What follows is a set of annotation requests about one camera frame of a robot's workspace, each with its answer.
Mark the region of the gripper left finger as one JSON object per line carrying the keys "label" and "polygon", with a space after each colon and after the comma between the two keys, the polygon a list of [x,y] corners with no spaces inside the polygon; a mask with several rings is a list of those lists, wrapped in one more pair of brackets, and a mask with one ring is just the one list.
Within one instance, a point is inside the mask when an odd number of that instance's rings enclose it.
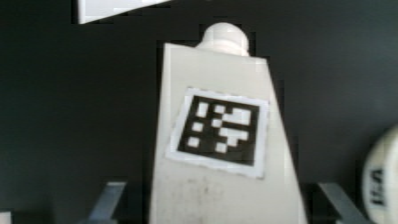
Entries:
{"label": "gripper left finger", "polygon": [[77,224],[144,224],[143,219],[118,214],[120,204],[127,196],[127,181],[109,181],[98,196],[89,216]]}

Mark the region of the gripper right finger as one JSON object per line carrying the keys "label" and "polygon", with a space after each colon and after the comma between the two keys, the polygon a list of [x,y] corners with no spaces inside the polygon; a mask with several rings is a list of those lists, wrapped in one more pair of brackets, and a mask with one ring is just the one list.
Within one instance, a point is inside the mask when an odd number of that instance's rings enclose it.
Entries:
{"label": "gripper right finger", "polygon": [[335,182],[304,184],[310,224],[374,224]]}

